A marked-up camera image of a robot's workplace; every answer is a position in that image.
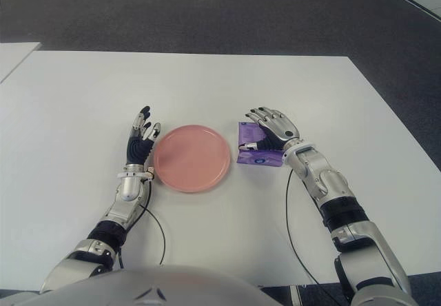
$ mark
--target gray carpet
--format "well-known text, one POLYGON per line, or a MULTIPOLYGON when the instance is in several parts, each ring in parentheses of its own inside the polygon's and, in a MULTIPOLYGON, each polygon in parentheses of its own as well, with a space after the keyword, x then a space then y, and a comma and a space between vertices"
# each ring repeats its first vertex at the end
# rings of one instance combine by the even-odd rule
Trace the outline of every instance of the gray carpet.
POLYGON ((441 167, 441 23, 403 0, 1 0, 1 9, 0 41, 42 50, 349 56, 441 167))

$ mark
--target black cable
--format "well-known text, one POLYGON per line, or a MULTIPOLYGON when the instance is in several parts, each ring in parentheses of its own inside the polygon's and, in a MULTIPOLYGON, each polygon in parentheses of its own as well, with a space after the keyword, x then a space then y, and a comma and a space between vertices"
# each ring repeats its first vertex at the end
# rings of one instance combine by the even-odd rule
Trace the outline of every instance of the black cable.
POLYGON ((159 223, 159 220, 155 217, 155 215, 153 213, 151 213, 151 211, 149 211, 148 209, 146 209, 147 212, 149 212, 149 214, 152 216, 152 218, 155 219, 156 223, 158 223, 159 229, 161 229, 161 234, 163 235, 163 242, 164 242, 164 247, 163 247, 163 255, 161 257, 161 261, 159 261, 159 265, 163 264, 164 261, 164 256, 165 256, 165 234, 164 234, 164 229, 163 226, 159 223))
POLYGON ((292 250, 294 251, 294 254, 296 255, 296 258, 298 260, 298 262, 302 265, 303 269, 307 272, 307 274, 313 279, 313 281, 317 284, 317 286, 319 288, 321 288, 321 290, 326 293, 326 295, 328 295, 328 297, 330 297, 330 299, 332 299, 335 304, 342 306, 317 280, 316 278, 311 274, 311 272, 306 268, 305 264, 302 262, 302 260, 300 259, 299 255, 297 254, 296 248, 294 247, 294 243, 292 241, 291 238, 291 232, 289 231, 289 223, 288 223, 288 189, 289 189, 289 182, 291 181, 291 176, 294 170, 291 170, 291 172, 289 173, 288 176, 288 182, 287 182, 287 191, 286 191, 286 197, 285 197, 285 213, 286 213, 286 223, 287 223, 287 231, 288 231, 288 237, 289 237, 289 242, 291 243, 291 247, 292 250))
POLYGON ((145 211, 147 210, 147 206, 150 203, 151 197, 152 197, 152 182, 149 181, 149 195, 147 197, 147 201, 145 202, 145 206, 141 206, 144 210, 141 212, 141 214, 139 214, 136 220, 127 228, 126 234, 129 234, 129 231, 132 230, 132 228, 138 223, 139 219, 144 215, 145 211))
MULTIPOLYGON (((129 234, 129 231, 136 225, 139 219, 144 215, 145 211, 147 210, 147 206, 150 203, 151 197, 152 197, 152 182, 149 181, 149 195, 147 197, 147 201, 145 202, 145 206, 141 206, 144 210, 141 212, 141 214, 139 214, 136 220, 127 228, 127 231, 125 232, 126 234, 129 234)), ((124 269, 123 257, 121 256, 121 248, 119 248, 118 250, 118 262, 119 262, 119 267, 121 269, 124 269)))
MULTIPOLYGON (((139 214, 138 218, 136 218, 136 220, 133 222, 133 224, 131 224, 128 227, 127 234, 136 225, 136 223, 141 219, 141 217, 144 215, 144 213, 148 212, 154 218, 156 223, 158 223, 159 229, 161 230, 161 234, 163 235, 163 255, 161 257, 161 261, 159 262, 159 265, 162 265, 163 261, 164 261, 164 257, 165 257, 165 233, 164 233, 164 229, 163 229, 161 223, 159 222, 159 220, 155 217, 155 215, 153 213, 151 213, 151 211, 149 211, 147 209, 147 206, 150 203, 151 197, 152 197, 152 182, 149 181, 149 195, 148 195, 147 201, 145 203, 145 206, 142 206, 141 204, 139 204, 139 206, 141 206, 143 208, 143 211, 141 212, 141 214, 139 214)), ((118 250, 118 262, 119 262, 119 267, 121 269, 123 269, 124 268, 124 264, 123 264, 123 257, 121 256, 121 248, 118 250)))
POLYGON ((118 250, 118 262, 119 262, 119 267, 121 269, 124 269, 123 257, 121 256, 121 248, 119 248, 118 250))

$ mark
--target white table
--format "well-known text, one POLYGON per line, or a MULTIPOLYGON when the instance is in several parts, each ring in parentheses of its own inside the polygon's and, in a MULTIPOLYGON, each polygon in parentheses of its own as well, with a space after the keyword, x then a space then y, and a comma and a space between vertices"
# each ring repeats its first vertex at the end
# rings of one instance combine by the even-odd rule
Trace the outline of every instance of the white table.
MULTIPOLYGON (((163 133, 209 126, 233 158, 210 192, 180 194, 154 182, 165 264, 255 285, 311 282, 287 241, 289 169, 234 163, 238 121, 266 105, 345 174, 408 274, 441 270, 441 174, 346 57, 33 52, 0 89, 1 288, 38 289, 88 235, 113 201, 132 120, 146 104, 163 133)), ((337 251, 297 178, 289 202, 299 254, 320 282, 336 282, 337 251)), ((146 215, 127 238, 125 265, 155 265, 161 251, 146 215)))
POLYGON ((38 42, 0 43, 0 83, 34 50, 40 47, 38 42))

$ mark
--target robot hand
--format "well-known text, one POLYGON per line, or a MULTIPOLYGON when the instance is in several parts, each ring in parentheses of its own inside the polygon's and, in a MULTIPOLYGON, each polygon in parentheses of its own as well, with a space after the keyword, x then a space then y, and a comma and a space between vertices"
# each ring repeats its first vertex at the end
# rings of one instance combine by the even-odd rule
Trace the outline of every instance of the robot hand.
POLYGON ((150 107, 145 106, 133 121, 132 131, 130 132, 127 144, 127 165, 144 165, 150 151, 152 151, 153 143, 161 132, 161 124, 155 123, 150 133, 147 133, 147 129, 152 124, 147 122, 144 125, 144 122, 149 116, 150 107))
POLYGON ((299 138, 296 126, 277 110, 254 108, 245 116, 259 124, 267 136, 255 143, 240 145, 240 150, 286 150, 291 145, 291 140, 299 138))

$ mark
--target robot finger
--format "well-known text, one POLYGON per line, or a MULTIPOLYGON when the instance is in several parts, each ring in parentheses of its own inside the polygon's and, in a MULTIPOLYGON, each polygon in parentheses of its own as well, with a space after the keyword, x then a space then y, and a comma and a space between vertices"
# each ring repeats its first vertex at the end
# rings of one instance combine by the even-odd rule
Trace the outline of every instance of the robot finger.
POLYGON ((267 119, 271 118, 271 114, 265 113, 261 110, 257 110, 256 108, 253 108, 251 110, 254 114, 258 115, 262 120, 266 121, 267 119))

